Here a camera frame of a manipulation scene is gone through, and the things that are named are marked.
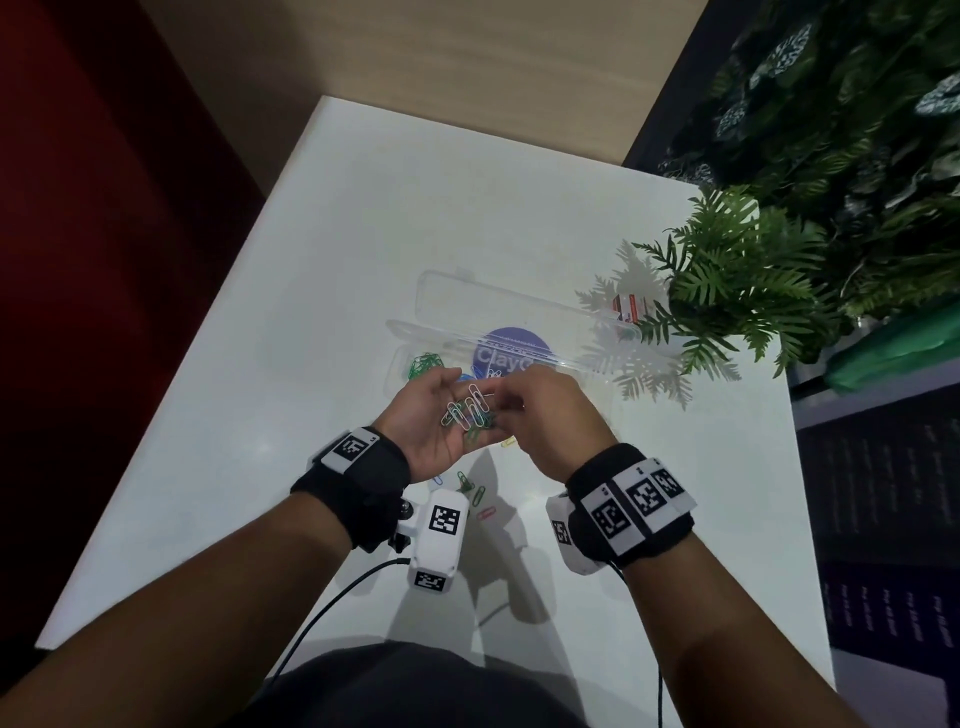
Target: human hand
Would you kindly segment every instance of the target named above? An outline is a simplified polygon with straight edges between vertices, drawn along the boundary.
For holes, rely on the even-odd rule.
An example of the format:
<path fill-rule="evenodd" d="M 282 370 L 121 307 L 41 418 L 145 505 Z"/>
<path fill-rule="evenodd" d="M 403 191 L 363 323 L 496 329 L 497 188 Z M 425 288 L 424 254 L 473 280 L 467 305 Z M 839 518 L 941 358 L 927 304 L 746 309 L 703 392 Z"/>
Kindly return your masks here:
<path fill-rule="evenodd" d="M 498 379 L 457 381 L 461 373 L 456 368 L 435 367 L 411 379 L 373 423 L 403 450 L 414 483 L 443 473 L 468 452 L 507 438 L 497 425 L 480 430 L 475 439 L 472 434 L 470 438 L 465 437 L 467 433 L 456 423 L 441 426 L 446 406 L 465 399 L 471 384 L 476 384 L 480 393 L 487 395 L 499 382 Z"/>
<path fill-rule="evenodd" d="M 496 423 L 516 437 L 540 472 L 566 483 L 616 438 L 569 375 L 534 364 L 499 380 Z"/>

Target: red curtain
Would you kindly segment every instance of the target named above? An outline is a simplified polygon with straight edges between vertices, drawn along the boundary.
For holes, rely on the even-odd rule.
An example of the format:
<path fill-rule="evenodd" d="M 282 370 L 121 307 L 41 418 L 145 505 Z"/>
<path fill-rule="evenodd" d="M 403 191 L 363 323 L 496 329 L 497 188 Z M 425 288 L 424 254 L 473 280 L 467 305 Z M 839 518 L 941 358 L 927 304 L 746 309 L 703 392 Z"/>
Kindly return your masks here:
<path fill-rule="evenodd" d="M 53 607 L 263 204 L 132 0 L 0 4 L 0 641 Z"/>

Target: potted plant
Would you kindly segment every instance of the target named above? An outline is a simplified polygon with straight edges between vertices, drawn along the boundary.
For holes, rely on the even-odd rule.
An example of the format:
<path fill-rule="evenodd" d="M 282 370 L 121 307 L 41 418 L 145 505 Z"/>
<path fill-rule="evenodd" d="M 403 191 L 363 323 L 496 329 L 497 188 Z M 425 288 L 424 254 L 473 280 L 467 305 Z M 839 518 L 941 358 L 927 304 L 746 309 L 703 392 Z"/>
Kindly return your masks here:
<path fill-rule="evenodd" d="M 841 315 L 836 296 L 814 275 L 827 245 L 819 226 L 790 218 L 778 207 L 759 207 L 743 186 L 705 189 L 693 215 L 672 229 L 666 245 L 637 244 L 667 274 L 669 309 L 655 302 L 636 321 L 643 341 L 689 337 L 682 373 L 716 372 L 740 334 L 756 361 L 780 339 L 779 376 L 836 338 Z"/>

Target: purple round logo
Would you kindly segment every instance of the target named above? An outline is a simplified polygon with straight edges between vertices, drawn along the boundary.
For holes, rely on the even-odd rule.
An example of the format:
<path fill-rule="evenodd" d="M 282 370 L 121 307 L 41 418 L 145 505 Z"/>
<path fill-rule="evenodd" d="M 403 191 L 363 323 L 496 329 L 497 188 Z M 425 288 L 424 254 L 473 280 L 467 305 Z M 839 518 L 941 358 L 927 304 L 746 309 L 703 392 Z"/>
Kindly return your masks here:
<path fill-rule="evenodd" d="M 549 363 L 553 352 L 533 331 L 519 327 L 497 328 L 473 352 L 473 374 L 478 379 L 522 372 L 534 362 Z"/>

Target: person's left hand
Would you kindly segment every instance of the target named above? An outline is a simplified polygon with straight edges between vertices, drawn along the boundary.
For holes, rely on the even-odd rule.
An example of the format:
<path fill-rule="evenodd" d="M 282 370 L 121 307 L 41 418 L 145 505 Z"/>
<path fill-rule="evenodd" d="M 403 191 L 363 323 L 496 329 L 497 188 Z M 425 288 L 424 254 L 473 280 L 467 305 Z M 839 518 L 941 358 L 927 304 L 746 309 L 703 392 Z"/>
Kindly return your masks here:
<path fill-rule="evenodd" d="M 466 453 L 508 437 L 495 425 L 495 420 L 493 427 L 480 430 L 475 439 L 473 433 L 465 437 L 467 433 L 457 423 L 441 426 L 446 406 L 468 397 L 471 384 L 476 384 L 481 394 L 488 395 L 496 391 L 500 381 L 498 378 L 457 381 L 461 373 L 460 369 L 435 367 L 411 379 L 373 423 L 403 450 L 410 465 L 411 482 L 429 480 L 449 469 Z M 492 409 L 493 397 L 487 398 L 487 402 Z"/>

